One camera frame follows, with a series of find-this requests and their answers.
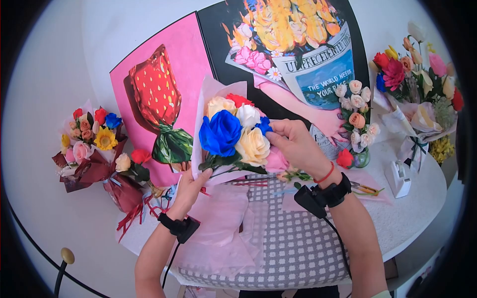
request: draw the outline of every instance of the blue rose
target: blue rose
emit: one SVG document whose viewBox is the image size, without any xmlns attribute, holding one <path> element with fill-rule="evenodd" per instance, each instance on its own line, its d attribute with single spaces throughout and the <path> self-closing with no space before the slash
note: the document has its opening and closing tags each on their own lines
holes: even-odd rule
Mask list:
<svg viewBox="0 0 477 298">
<path fill-rule="evenodd" d="M 270 119 L 268 117 L 260 117 L 260 123 L 255 124 L 255 127 L 258 127 L 262 131 L 262 135 L 265 135 L 266 132 L 273 132 L 270 127 Z"/>
<path fill-rule="evenodd" d="M 122 119 L 116 117 L 115 113 L 109 113 L 106 115 L 106 126 L 109 127 L 109 129 L 113 129 L 119 126 L 121 124 Z"/>
<path fill-rule="evenodd" d="M 199 139 L 204 150 L 211 155 L 223 157 L 235 154 L 235 144 L 240 139 L 242 126 L 240 120 L 227 110 L 216 113 L 212 119 L 204 116 Z"/>
<path fill-rule="evenodd" d="M 384 87 L 384 79 L 383 79 L 383 74 L 382 73 L 379 73 L 376 76 L 376 87 L 378 88 L 379 91 L 386 92 L 386 88 Z"/>
</svg>

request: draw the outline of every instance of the red string bracelet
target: red string bracelet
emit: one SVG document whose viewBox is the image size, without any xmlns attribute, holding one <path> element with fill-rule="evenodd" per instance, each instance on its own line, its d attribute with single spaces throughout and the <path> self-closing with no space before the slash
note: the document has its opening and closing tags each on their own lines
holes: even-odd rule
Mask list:
<svg viewBox="0 0 477 298">
<path fill-rule="evenodd" d="M 329 172 L 325 177 L 323 177 L 322 179 L 320 179 L 320 180 L 318 180 L 318 181 L 316 181 L 316 179 L 313 179 L 313 182 L 314 182 L 314 183 L 321 183 L 321 182 L 325 181 L 326 178 L 328 178 L 328 177 L 331 175 L 331 173 L 332 173 L 333 170 L 334 170 L 334 163 L 333 163 L 332 161 L 330 161 L 330 163 L 331 163 L 331 170 L 330 170 L 330 172 Z"/>
</svg>

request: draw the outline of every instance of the yellow sunflower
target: yellow sunflower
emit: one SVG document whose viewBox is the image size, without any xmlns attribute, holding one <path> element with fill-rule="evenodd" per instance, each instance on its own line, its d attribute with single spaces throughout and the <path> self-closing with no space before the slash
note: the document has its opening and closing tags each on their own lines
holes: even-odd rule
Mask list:
<svg viewBox="0 0 477 298">
<path fill-rule="evenodd" d="M 109 130 L 109 128 L 99 127 L 99 132 L 96 134 L 96 139 L 94 140 L 96 146 L 100 150 L 111 150 L 114 146 L 118 145 L 116 140 L 116 135 Z"/>
</svg>

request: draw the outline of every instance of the pink painting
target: pink painting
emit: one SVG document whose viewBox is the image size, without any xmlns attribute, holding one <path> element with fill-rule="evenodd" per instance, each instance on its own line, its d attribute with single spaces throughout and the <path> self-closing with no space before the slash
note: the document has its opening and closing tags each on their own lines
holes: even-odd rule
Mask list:
<svg viewBox="0 0 477 298">
<path fill-rule="evenodd" d="M 156 33 L 110 72 L 134 148 L 151 152 L 144 166 L 154 185 L 173 185 L 190 167 L 205 75 L 212 71 L 195 13 Z"/>
</svg>

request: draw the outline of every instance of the wooden knob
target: wooden knob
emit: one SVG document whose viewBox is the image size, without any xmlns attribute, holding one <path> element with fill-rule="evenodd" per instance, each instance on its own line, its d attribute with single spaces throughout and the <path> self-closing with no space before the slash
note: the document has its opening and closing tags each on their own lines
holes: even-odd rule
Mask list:
<svg viewBox="0 0 477 298">
<path fill-rule="evenodd" d="M 69 248 L 63 247 L 61 249 L 61 257 L 66 264 L 73 264 L 74 263 L 74 254 L 70 251 Z"/>
</svg>

